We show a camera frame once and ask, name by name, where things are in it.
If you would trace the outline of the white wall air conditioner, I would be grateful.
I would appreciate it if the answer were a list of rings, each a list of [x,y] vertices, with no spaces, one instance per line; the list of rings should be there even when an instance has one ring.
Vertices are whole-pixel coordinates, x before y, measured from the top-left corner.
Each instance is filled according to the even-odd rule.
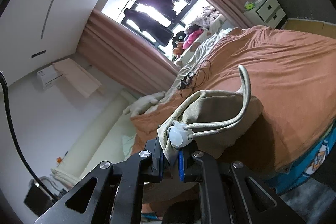
[[[62,77],[62,74],[57,71],[53,65],[37,71],[37,79],[41,83],[44,90],[49,89],[55,81]]]

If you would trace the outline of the pink window curtain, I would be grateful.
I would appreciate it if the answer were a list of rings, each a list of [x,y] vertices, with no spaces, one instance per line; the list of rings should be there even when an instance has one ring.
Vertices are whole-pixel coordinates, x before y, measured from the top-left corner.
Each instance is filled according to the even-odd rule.
[[[244,16],[246,0],[207,0],[241,28],[252,24]],[[76,52],[124,87],[141,94],[167,91],[178,68],[145,39],[98,10],[87,20]]]

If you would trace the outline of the white bedside drawer cabinet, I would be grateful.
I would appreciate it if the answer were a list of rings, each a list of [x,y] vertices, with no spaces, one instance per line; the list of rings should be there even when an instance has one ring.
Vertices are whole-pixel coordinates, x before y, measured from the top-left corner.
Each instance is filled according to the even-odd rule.
[[[257,0],[244,16],[254,25],[276,28],[285,19],[286,13],[277,0]]]

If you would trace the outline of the orange bed cover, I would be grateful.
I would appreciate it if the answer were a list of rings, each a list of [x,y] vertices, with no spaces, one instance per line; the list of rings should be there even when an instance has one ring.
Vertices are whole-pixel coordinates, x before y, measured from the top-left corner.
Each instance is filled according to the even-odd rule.
[[[190,87],[132,118],[137,130],[132,151],[155,138],[159,125],[194,92],[238,90],[238,65],[247,69],[263,111],[221,159],[241,161],[269,179],[309,151],[335,120],[335,40],[264,26],[232,30],[197,68]]]

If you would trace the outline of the cream padded headboard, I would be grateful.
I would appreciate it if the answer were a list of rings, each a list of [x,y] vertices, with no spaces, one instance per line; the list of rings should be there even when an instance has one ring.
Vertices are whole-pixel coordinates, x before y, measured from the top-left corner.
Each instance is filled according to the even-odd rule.
[[[123,110],[135,101],[122,89],[80,135],[58,166],[51,169],[52,176],[71,188],[100,162],[116,164],[125,161],[122,136],[136,135],[136,130],[130,114],[124,115]]]

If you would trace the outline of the white plush toy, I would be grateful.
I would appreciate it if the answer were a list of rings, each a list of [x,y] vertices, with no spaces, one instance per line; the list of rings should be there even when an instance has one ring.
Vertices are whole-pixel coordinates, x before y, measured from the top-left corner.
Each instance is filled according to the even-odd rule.
[[[165,96],[166,92],[157,92],[151,95],[147,95],[139,98],[127,108],[123,110],[123,114],[130,114],[130,117],[136,117],[138,115],[144,114],[147,110],[151,108],[151,106],[155,106],[159,100],[161,100]]]

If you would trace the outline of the grey patterned blanket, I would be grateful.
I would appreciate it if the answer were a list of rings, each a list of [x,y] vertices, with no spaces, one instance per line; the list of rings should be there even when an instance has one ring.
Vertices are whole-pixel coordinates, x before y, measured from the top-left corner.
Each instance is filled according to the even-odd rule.
[[[210,53],[216,43],[219,42],[220,39],[227,36],[232,30],[234,29],[227,28],[225,30],[220,30],[203,42],[196,42],[197,47],[192,45],[191,51],[187,50],[187,53],[182,57],[182,67],[178,72],[175,81],[173,82],[169,90],[165,93],[165,96],[159,101],[159,104],[165,103],[171,98],[171,96],[178,90],[178,87],[181,85],[183,77],[191,72],[195,72],[196,69],[201,65],[201,63],[205,61],[207,55]]]

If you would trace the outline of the white cord stopper toggle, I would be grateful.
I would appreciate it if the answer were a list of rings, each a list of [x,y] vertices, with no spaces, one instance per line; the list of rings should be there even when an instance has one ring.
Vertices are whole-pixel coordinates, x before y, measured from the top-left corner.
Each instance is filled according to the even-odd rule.
[[[193,134],[193,131],[185,129],[186,126],[187,124],[173,121],[168,128],[168,138],[174,148],[183,148],[192,142],[192,139],[189,139],[189,135]]]

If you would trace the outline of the pink plush toy pile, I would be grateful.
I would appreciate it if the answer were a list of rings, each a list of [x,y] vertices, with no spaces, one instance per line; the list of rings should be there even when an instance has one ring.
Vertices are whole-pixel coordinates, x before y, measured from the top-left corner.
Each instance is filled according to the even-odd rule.
[[[201,34],[209,32],[210,25],[221,14],[213,6],[208,5],[203,8],[200,15],[196,16],[184,31],[177,33],[173,37],[173,56],[177,59],[182,53],[191,47]]]

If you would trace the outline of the dark hanging clothes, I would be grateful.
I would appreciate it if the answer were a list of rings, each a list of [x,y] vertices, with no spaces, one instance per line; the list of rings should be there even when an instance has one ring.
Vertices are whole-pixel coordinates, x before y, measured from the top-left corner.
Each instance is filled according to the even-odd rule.
[[[178,27],[184,27],[182,18],[197,0],[131,0],[123,9],[122,25],[146,39],[156,48],[165,48],[175,36]]]

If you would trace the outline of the black box on nightstand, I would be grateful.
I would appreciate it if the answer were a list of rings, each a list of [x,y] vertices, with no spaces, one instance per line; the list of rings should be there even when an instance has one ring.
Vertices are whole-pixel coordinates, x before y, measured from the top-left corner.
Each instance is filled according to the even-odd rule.
[[[54,204],[51,197],[34,180],[29,182],[29,191],[23,203],[38,217]]]

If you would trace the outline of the blue patterned bed sheet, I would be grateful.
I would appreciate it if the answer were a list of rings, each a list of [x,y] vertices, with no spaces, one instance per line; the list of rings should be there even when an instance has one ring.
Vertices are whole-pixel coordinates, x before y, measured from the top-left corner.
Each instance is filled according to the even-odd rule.
[[[286,169],[264,182],[277,195],[306,182],[326,160],[331,149],[335,146],[335,122],[329,126],[322,138],[303,156],[292,162]]]

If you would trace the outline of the beige large garment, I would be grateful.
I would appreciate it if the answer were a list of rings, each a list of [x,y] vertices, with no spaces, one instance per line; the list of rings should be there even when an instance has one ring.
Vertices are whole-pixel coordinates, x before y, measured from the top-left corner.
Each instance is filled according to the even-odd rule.
[[[192,128],[194,133],[221,130],[217,134],[194,139],[199,150],[217,159],[226,148],[234,145],[247,132],[263,110],[260,100],[251,96],[242,119],[232,126],[223,124],[234,119],[241,112],[242,107],[242,90],[237,92],[201,90],[191,95],[157,129],[159,143],[167,161],[173,165],[178,156],[178,149],[171,145],[168,138],[168,128],[173,121],[187,125],[195,124],[196,127]]]

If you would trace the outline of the mint green pillow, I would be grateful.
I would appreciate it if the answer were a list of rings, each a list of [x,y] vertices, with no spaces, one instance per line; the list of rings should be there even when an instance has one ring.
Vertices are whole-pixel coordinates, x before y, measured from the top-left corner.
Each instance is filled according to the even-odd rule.
[[[125,158],[128,158],[131,155],[133,145],[135,142],[136,135],[133,136],[122,136],[122,151],[125,156]]]

